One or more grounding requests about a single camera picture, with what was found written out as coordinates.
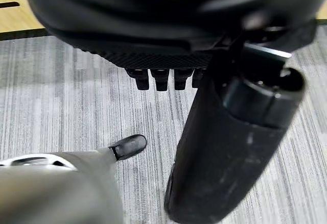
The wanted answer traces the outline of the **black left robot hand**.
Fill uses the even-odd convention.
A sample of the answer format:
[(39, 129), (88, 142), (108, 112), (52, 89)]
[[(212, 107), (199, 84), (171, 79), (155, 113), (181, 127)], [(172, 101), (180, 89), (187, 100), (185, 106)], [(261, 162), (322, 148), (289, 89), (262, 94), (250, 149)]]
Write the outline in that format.
[(285, 66), (324, 0), (28, 0), (48, 32), (158, 91), (197, 89), (167, 184), (178, 223), (217, 223), (261, 176), (303, 99)]

